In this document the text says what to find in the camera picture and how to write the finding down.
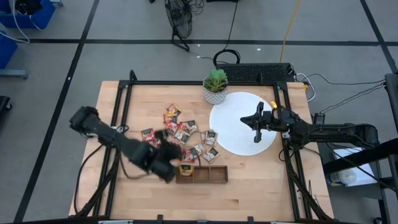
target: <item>white round plate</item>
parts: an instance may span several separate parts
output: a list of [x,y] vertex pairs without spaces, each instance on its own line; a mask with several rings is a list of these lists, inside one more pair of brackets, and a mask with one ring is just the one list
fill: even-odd
[[266,150],[276,137],[275,131],[261,130],[259,143],[254,143],[256,132],[240,119],[253,115],[259,102],[264,111],[272,108],[261,97],[252,93],[236,92],[226,95],[224,102],[214,105],[210,113],[210,128],[217,134],[217,142],[224,149],[240,156],[252,156]]

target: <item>black fan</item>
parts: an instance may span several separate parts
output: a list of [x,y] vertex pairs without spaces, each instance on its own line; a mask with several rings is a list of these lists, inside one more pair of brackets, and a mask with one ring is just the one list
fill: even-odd
[[[192,33],[192,13],[189,3],[187,0],[165,0],[165,7],[170,25],[173,28],[172,43],[189,51],[188,45],[183,40]],[[175,35],[185,47],[174,42]]]

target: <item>wooden tray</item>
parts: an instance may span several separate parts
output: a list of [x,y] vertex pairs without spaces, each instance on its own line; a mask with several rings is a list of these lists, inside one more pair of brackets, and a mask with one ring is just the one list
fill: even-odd
[[182,176],[177,168],[175,181],[178,184],[226,184],[228,168],[227,166],[194,166],[191,176]]

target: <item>wooden tabletop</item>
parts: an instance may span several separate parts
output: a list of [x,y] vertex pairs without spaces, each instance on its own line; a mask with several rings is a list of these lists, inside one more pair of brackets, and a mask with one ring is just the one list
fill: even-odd
[[[103,82],[96,108],[99,117],[110,123],[118,82]],[[267,102],[274,101],[274,92],[269,86],[229,86],[229,92],[253,93]],[[311,122],[307,99],[302,83],[288,83],[290,104],[302,119]],[[142,139],[141,131],[147,128],[163,129],[163,114],[166,108],[175,103],[182,110],[178,121],[194,119],[201,131],[209,129],[209,115],[212,105],[203,98],[202,86],[184,85],[134,85],[132,88],[126,133],[129,138]],[[187,145],[200,142],[195,133]],[[99,143],[89,140],[84,158],[98,147]],[[306,147],[318,151],[315,143]],[[237,156],[217,145],[220,152],[211,165],[227,165],[229,182],[227,184],[165,184],[155,175],[140,180],[128,180],[118,172],[114,192],[111,218],[114,219],[156,219],[162,214],[165,220],[234,220],[245,221],[253,216],[255,221],[294,220],[292,202],[285,163],[278,159],[282,149],[280,134],[270,148],[255,156]],[[80,179],[78,208],[88,201],[98,186],[104,149],[95,154],[87,163]],[[311,180],[312,194],[325,211],[333,217],[328,189],[319,155],[301,150],[302,164],[307,181]],[[123,157],[129,175],[142,174],[143,171]],[[302,197],[297,194],[300,214],[304,217]],[[106,199],[102,200],[104,213]]]

